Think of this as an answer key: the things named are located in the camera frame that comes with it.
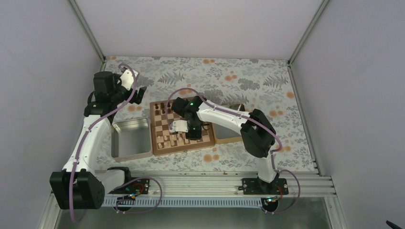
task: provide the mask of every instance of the chessboard square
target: chessboard square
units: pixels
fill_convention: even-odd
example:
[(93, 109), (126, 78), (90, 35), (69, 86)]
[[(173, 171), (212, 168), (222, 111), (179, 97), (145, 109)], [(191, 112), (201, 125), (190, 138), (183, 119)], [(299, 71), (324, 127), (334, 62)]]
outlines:
[(209, 135), (202, 136), (202, 141), (209, 142), (210, 141), (210, 136)]

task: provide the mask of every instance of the floral tablecloth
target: floral tablecloth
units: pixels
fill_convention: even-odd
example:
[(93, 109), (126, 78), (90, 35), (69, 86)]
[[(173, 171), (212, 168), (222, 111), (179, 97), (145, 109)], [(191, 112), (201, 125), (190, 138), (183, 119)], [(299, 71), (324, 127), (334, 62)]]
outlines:
[[(191, 87), (217, 104), (244, 103), (247, 110), (262, 110), (283, 143), (283, 150), (276, 154), (276, 166), (314, 171), (286, 61), (111, 56), (106, 71), (120, 73), (120, 63), (138, 71), (138, 87), (148, 89), (140, 105), (128, 104), (118, 111), (114, 122), (150, 118), (150, 102), (166, 100), (174, 90)], [(181, 91), (174, 98), (177, 96), (194, 94)], [(257, 171), (256, 158), (245, 151), (242, 142), (121, 163), (110, 155), (108, 133), (97, 156), (97, 169), (127, 166), (140, 171)]]

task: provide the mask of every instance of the gray tray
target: gray tray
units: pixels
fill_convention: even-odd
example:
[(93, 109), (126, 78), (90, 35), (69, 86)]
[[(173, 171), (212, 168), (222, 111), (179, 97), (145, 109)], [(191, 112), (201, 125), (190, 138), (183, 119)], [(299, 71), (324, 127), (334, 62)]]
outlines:
[(111, 156), (117, 162), (152, 156), (150, 120), (140, 118), (111, 126)]

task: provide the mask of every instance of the chessboard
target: chessboard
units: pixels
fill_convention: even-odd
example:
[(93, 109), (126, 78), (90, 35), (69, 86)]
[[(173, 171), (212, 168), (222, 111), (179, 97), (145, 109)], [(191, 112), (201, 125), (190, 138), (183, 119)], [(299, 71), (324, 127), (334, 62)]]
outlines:
[[(171, 109), (171, 104), (174, 100), (170, 100), (168, 105), (169, 122), (184, 120), (180, 115), (174, 113)], [(150, 103), (150, 117), (152, 125), (152, 149), (155, 156), (183, 152), (184, 150), (194, 150), (207, 148), (215, 145), (213, 136), (212, 124), (205, 126), (208, 130), (202, 130), (202, 138), (192, 141), (186, 139), (186, 133), (170, 133), (169, 125), (166, 120), (165, 106), (167, 101), (158, 101)]]

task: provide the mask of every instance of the white wall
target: white wall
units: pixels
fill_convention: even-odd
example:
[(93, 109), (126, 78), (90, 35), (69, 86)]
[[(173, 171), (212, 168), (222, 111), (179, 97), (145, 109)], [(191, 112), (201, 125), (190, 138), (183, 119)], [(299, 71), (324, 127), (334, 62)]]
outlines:
[(104, 55), (289, 59), (321, 0), (77, 0)]
[(405, 1), (333, 0), (293, 63), (349, 228), (405, 228)]
[(100, 68), (66, 0), (0, 3), (0, 222), (37, 228)]

